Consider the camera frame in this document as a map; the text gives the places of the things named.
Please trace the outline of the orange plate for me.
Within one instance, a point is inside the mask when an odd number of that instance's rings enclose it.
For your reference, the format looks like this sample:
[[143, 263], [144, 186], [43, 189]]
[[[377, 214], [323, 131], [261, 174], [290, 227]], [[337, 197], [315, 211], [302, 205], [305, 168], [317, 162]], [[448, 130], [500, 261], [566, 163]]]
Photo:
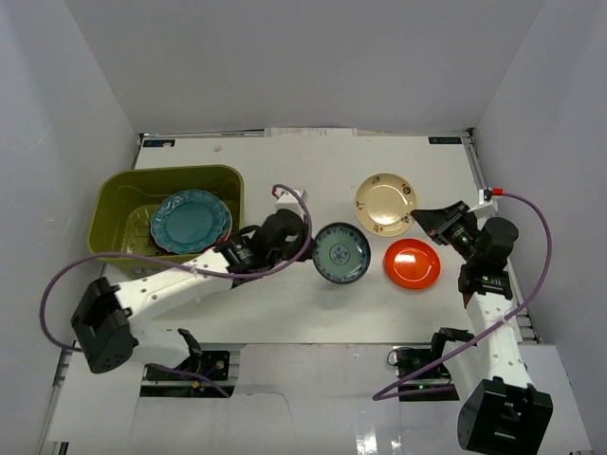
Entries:
[[384, 254], [383, 268], [394, 284], [411, 290], [431, 287], [442, 271], [441, 261], [435, 250], [413, 238], [392, 243]]

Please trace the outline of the small cream plate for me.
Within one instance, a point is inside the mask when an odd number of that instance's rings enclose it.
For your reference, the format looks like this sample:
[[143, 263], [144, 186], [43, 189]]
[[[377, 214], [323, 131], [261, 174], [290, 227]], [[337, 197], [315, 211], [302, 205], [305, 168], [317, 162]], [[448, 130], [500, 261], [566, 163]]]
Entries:
[[392, 238], [414, 225], [411, 212], [417, 209], [414, 187], [393, 173], [376, 173], [364, 180], [355, 197], [359, 223], [372, 234]]

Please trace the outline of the blue patterned small plate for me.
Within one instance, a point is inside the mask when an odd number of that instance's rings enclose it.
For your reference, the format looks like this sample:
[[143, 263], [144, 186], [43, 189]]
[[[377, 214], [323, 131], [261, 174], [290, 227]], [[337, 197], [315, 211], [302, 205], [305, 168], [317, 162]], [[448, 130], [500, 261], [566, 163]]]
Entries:
[[332, 223], [318, 232], [312, 260], [327, 281], [350, 284], [367, 272], [371, 247], [357, 227], [343, 222]]

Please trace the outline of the teal scalloped plate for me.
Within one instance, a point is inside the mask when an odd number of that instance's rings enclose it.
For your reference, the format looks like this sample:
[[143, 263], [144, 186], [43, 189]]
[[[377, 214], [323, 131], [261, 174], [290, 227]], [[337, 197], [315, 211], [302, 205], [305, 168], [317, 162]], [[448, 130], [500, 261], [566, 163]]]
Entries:
[[228, 206], [208, 191], [179, 191], [165, 198], [150, 219], [150, 235], [176, 255], [202, 252], [230, 232]]

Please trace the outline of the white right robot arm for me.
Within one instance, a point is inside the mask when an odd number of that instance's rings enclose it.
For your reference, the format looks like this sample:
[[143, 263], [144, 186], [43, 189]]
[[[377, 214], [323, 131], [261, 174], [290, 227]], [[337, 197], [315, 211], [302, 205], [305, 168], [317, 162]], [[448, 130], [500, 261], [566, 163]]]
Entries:
[[551, 396], [539, 391], [522, 359], [506, 263], [519, 230], [505, 218], [480, 223], [464, 202], [415, 209], [412, 217], [464, 263], [458, 290], [473, 331], [442, 328], [430, 351], [430, 370], [451, 377], [462, 407], [459, 446], [480, 454], [536, 454], [553, 414]]

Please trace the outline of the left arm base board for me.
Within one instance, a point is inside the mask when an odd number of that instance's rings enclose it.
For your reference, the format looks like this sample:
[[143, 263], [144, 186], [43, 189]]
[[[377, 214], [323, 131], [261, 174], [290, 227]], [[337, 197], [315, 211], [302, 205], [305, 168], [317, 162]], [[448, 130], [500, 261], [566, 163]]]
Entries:
[[230, 351], [202, 351], [197, 360], [186, 360], [170, 373], [147, 367], [141, 397], [229, 398], [235, 377], [230, 372]]

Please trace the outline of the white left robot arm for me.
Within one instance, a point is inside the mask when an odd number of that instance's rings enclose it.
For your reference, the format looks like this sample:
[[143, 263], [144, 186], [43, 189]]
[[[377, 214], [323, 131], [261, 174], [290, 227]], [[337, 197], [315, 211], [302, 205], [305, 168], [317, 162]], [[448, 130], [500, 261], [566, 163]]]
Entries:
[[129, 282], [93, 281], [71, 318], [90, 372], [108, 373], [133, 360], [192, 377], [202, 362], [198, 340], [184, 328], [158, 329], [152, 320], [257, 281], [289, 260], [305, 261], [310, 243], [307, 218], [279, 209], [187, 263]]

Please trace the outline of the green plastic bin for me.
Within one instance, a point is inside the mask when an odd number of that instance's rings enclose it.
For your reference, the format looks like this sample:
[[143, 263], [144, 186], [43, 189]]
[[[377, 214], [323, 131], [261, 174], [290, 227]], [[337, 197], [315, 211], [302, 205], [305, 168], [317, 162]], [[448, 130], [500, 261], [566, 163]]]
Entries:
[[192, 260], [194, 254], [175, 254], [160, 246], [150, 233], [156, 209], [180, 191], [207, 191], [230, 210], [232, 231], [243, 225], [244, 180], [225, 165], [131, 170], [110, 177], [98, 195], [88, 233], [90, 252], [126, 252], [174, 263]]

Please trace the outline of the right black table label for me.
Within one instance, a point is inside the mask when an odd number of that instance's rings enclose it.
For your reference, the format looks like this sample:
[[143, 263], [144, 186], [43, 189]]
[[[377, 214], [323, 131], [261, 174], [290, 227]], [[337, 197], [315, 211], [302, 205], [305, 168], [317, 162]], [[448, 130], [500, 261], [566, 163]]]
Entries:
[[429, 136], [428, 141], [431, 145], [462, 144], [462, 139], [459, 136]]

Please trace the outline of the black table label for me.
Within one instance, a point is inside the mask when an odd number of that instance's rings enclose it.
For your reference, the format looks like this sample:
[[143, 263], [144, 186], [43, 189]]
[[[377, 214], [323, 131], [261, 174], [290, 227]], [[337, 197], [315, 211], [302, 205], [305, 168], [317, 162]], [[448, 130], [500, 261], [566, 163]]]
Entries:
[[459, 136], [429, 136], [428, 141], [431, 145], [462, 144], [462, 139]]
[[175, 146], [174, 139], [145, 139], [141, 146], [143, 148], [171, 148]]

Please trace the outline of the left black table label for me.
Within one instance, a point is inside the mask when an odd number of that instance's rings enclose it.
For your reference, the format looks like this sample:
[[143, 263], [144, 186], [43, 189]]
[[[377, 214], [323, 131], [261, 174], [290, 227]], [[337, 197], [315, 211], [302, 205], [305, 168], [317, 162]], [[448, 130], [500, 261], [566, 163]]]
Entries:
[[145, 139], [141, 146], [143, 148], [171, 148], [175, 146], [174, 139]]

